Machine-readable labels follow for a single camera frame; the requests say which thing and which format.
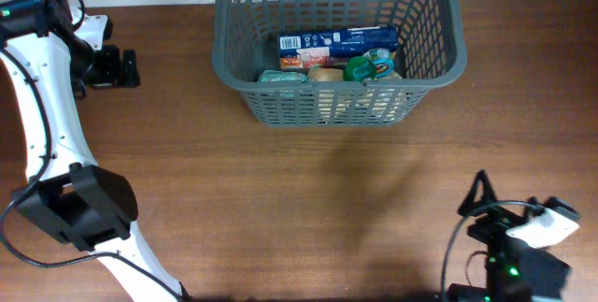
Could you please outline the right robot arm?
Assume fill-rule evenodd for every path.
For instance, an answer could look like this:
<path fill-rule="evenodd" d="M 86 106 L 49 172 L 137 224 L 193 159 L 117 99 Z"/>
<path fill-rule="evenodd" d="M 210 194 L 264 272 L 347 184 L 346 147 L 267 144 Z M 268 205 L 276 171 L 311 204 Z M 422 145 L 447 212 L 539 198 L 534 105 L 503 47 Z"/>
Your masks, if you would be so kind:
<path fill-rule="evenodd" d="M 561 301 L 571 267 L 551 254 L 555 246 L 579 229 L 576 209 L 551 196 L 540 202 L 500 200 L 485 170 L 476 173 L 458 208 L 441 267 L 440 301 Z M 460 231 L 486 246 L 486 281 L 447 284 L 449 256 Z"/>

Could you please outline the teal wipes packet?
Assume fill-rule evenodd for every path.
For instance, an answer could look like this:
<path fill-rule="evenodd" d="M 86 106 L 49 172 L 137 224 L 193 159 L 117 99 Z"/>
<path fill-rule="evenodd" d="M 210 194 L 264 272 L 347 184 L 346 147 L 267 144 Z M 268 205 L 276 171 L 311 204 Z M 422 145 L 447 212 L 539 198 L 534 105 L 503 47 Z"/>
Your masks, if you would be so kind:
<path fill-rule="evenodd" d="M 293 90 L 273 90 L 273 91 L 264 91 L 260 92 L 261 97 L 268 97 L 268 98 L 275 98 L 279 97 L 281 99 L 293 99 L 297 94 L 306 90 L 308 85 L 306 85 L 308 77 L 306 74 L 300 72 L 293 72 L 293 71 L 277 71 L 277 70 L 264 70 L 264 72 L 259 76 L 258 83 L 265 84 L 271 82 L 300 82 L 302 84 L 301 88 L 293 89 Z"/>

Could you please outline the blue pasta box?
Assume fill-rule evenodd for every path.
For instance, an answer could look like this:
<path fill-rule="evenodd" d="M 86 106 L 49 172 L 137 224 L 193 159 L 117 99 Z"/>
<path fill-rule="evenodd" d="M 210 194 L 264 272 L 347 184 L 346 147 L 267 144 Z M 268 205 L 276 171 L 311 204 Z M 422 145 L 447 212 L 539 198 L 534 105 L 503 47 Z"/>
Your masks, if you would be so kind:
<path fill-rule="evenodd" d="M 395 52 L 398 34 L 392 26 L 302 31 L 278 37 L 279 67 L 304 70 L 314 65 L 341 66 L 347 58 L 362 56 L 372 49 Z"/>

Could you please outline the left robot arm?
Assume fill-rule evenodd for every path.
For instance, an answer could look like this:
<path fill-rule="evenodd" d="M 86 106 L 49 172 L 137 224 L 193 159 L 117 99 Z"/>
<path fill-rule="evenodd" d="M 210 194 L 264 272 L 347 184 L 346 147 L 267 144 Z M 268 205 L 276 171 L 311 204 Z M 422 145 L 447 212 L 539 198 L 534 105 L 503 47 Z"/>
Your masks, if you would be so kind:
<path fill-rule="evenodd" d="M 70 0 L 12 0 L 1 6 L 1 61 L 16 94 L 26 143 L 27 182 L 17 211 L 78 260 L 102 263 L 135 301 L 185 301 L 138 225 L 129 181 L 97 164 L 77 101 L 89 89 L 135 88 L 133 50 L 110 43 L 113 24 Z"/>

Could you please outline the grey plastic shopping basket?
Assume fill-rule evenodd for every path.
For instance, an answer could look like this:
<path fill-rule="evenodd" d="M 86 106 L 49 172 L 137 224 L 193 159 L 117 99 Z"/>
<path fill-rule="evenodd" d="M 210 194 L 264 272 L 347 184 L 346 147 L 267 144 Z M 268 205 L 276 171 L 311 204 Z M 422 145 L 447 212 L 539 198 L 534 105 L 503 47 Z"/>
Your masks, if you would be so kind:
<path fill-rule="evenodd" d="M 279 36 L 391 26 L 397 78 L 363 82 L 262 82 L 277 70 Z M 270 126 L 382 126 L 400 122 L 467 61 L 458 0 L 216 0 L 212 66 Z"/>

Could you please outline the silver tin can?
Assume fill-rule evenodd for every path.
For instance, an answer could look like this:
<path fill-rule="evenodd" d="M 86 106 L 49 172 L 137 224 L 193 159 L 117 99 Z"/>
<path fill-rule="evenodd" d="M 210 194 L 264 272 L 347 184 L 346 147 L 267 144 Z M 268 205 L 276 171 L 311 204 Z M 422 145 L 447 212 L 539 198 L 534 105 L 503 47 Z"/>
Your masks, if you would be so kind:
<path fill-rule="evenodd" d="M 363 57 L 370 60 L 376 67 L 378 79 L 387 77 L 394 70 L 394 56 L 394 51 L 384 48 L 371 49 L 363 54 Z"/>

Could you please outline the green lid jar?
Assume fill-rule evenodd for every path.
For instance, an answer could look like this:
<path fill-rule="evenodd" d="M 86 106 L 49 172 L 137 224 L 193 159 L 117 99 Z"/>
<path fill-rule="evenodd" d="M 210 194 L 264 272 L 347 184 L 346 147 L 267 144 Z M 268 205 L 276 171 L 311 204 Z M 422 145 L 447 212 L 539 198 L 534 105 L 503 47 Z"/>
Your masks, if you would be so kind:
<path fill-rule="evenodd" d="M 343 71 L 344 81 L 362 82 L 364 79 L 373 79 L 376 75 L 374 63 L 363 56 L 350 58 Z"/>

